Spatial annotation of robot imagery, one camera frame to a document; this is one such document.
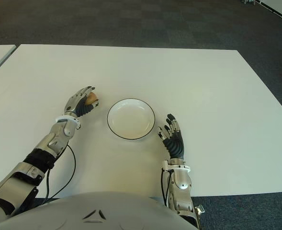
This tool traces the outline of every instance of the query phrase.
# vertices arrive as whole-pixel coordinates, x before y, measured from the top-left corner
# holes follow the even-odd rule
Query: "black finger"
[[[176,129],[176,131],[179,132],[180,131],[180,127],[179,127],[178,122],[176,120],[172,120],[172,123],[173,123],[173,126]]]
[[[168,114],[168,118],[172,121],[172,120],[176,120],[175,117],[172,114]]]
[[[166,129],[166,131],[169,133],[169,135],[171,136],[171,133],[170,133],[170,128],[167,126],[167,125],[164,125],[164,128]]]
[[[158,127],[158,135],[162,140],[168,139],[167,136],[163,133],[161,127]]]
[[[171,121],[168,118],[166,118],[166,122],[171,125]]]
[[[88,89],[91,89],[91,88],[92,88],[91,86],[87,86],[87,87],[83,88],[83,89],[80,91],[80,93],[85,93],[85,92],[87,92]]]

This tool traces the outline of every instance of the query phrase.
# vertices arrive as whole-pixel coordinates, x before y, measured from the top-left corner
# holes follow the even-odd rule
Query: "robot forearm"
[[[76,116],[63,115],[56,121],[50,133],[0,182],[0,222],[32,203],[36,187],[80,126]]]
[[[168,206],[186,221],[201,229],[199,214],[203,213],[204,209],[201,205],[194,208],[191,199],[192,183],[188,175],[190,167],[184,162],[184,144],[180,127],[172,114],[168,114],[166,121],[169,125],[164,126],[167,134],[163,132],[161,127],[158,127],[158,135],[170,156],[170,161],[163,161],[162,168],[163,171],[170,173],[167,180],[169,186]]]
[[[194,208],[191,199],[192,182],[188,175],[190,167],[181,158],[163,162],[163,170],[170,172],[168,206],[178,215],[201,229],[199,214],[204,212],[201,205]]]

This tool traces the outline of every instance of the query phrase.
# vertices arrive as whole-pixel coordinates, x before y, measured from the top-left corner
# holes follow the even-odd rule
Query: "brown egg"
[[[92,104],[94,101],[97,101],[97,100],[98,100],[97,96],[93,92],[90,92],[87,100],[85,101],[85,104],[86,105]]]

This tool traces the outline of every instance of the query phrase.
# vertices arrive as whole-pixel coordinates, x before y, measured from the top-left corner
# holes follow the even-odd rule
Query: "white plate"
[[[125,139],[139,139],[147,135],[155,124],[152,108],[138,99],[124,99],[115,103],[108,113],[108,125],[113,133]]]

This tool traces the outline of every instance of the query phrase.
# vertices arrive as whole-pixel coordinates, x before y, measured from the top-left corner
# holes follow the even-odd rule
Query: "robotic hand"
[[[95,87],[88,86],[71,96],[64,108],[65,114],[80,117],[98,106],[98,99],[96,95],[92,93],[94,89]]]
[[[167,117],[166,122],[169,127],[165,125],[164,128],[167,130],[168,135],[162,131],[161,127],[158,127],[158,135],[170,155],[170,161],[163,161],[162,168],[162,172],[169,172],[167,179],[169,187],[168,206],[186,221],[201,229],[199,215],[204,213],[204,209],[202,205],[194,207],[191,199],[192,182],[188,175],[190,167],[185,165],[183,158],[184,144],[180,127],[172,114],[168,114]],[[165,196],[163,189],[162,193],[166,205],[168,189]]]
[[[56,118],[49,134],[0,182],[0,222],[32,205],[38,193],[36,187],[80,128],[78,117],[98,106],[98,99],[92,93],[94,89],[88,86],[70,97],[64,115]]]

